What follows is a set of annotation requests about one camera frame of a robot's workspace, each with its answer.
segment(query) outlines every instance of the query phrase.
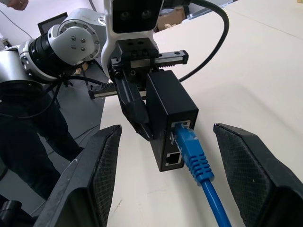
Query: cardboard box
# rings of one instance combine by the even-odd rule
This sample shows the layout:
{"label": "cardboard box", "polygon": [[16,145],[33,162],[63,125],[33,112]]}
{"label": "cardboard box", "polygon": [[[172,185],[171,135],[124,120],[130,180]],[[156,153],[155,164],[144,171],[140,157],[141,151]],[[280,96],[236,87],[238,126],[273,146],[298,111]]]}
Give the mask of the cardboard box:
{"label": "cardboard box", "polygon": [[185,20],[185,12],[183,7],[176,7],[175,10],[167,15],[160,16],[158,19],[158,30],[162,31],[166,27],[181,24]]}

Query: person's hand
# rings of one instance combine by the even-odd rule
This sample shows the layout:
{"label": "person's hand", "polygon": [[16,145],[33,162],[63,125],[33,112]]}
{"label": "person's hand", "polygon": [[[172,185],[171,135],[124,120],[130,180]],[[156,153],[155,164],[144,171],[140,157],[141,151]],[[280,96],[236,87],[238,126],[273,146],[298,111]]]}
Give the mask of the person's hand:
{"label": "person's hand", "polygon": [[28,0],[10,0],[8,7],[11,7],[15,10],[23,11],[28,5]]}

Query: blue ethernet cable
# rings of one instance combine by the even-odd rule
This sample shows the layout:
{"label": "blue ethernet cable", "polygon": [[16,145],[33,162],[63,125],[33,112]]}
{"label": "blue ethernet cable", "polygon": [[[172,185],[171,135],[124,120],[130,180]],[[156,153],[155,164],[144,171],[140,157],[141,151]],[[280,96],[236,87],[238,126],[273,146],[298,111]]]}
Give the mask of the blue ethernet cable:
{"label": "blue ethernet cable", "polygon": [[177,124],[175,142],[198,185],[201,185],[219,227],[231,227],[223,205],[211,181],[214,174],[206,160],[204,151],[194,131],[187,126]]}

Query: dark jeans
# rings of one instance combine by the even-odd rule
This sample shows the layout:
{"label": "dark jeans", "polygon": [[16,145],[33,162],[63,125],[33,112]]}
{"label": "dark jeans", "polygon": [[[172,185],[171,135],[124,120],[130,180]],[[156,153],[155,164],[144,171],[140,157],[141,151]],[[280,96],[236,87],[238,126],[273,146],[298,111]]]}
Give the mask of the dark jeans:
{"label": "dark jeans", "polygon": [[[26,111],[30,102],[0,103],[0,113],[9,115],[34,115],[45,109],[51,98],[46,95]],[[54,104],[45,113],[30,119],[15,119],[0,116],[0,156],[4,164],[25,181],[37,194],[48,199],[60,174],[47,156],[37,133],[46,138],[52,149],[72,161],[83,150],[68,132],[67,123]]]}

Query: floor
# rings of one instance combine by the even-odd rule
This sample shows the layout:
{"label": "floor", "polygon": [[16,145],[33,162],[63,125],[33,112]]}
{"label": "floor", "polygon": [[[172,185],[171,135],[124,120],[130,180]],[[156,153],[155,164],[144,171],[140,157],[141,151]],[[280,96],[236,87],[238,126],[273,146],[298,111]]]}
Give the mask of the floor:
{"label": "floor", "polygon": [[[92,65],[86,71],[86,76],[102,82],[107,82],[107,78],[100,72],[97,65]],[[97,98],[95,100],[90,100],[84,81],[73,80],[72,83],[73,87],[61,88],[58,95],[58,101],[61,106],[61,112],[69,126],[71,135],[76,138],[85,132],[76,139],[76,141],[84,147],[86,146],[89,137],[99,130],[99,127],[96,127],[93,130],[89,129],[100,125],[104,99]],[[51,153],[52,149],[46,143],[45,139],[40,139],[43,142],[47,153]],[[62,173],[69,164],[69,161],[56,153],[51,153],[49,158],[60,173]],[[10,200],[22,202],[22,209],[33,216],[39,215],[44,207],[44,200],[11,171],[8,171],[0,181],[0,194]]]}

